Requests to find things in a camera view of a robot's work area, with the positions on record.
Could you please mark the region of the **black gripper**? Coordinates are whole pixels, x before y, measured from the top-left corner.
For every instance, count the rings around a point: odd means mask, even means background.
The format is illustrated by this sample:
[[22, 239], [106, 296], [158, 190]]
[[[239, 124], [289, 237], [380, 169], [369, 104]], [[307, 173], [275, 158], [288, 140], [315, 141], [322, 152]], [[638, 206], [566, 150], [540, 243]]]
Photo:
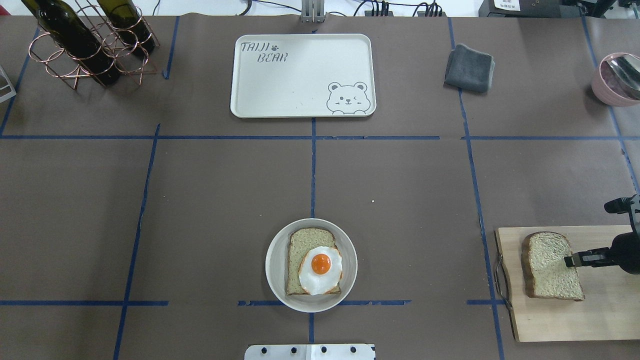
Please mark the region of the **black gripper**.
[[617, 235], [610, 248], [595, 248], [578, 251], [564, 256], [567, 268], [608, 267], [617, 264], [623, 271], [631, 275], [640, 274], [640, 239], [636, 233]]

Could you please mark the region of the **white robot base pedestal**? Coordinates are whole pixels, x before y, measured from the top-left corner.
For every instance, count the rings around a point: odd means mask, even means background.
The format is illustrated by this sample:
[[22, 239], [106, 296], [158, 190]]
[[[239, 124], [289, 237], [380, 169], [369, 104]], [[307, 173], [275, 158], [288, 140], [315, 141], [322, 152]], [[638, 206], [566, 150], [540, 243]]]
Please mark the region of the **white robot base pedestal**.
[[375, 360], [374, 344], [254, 344], [247, 347], [245, 360]]

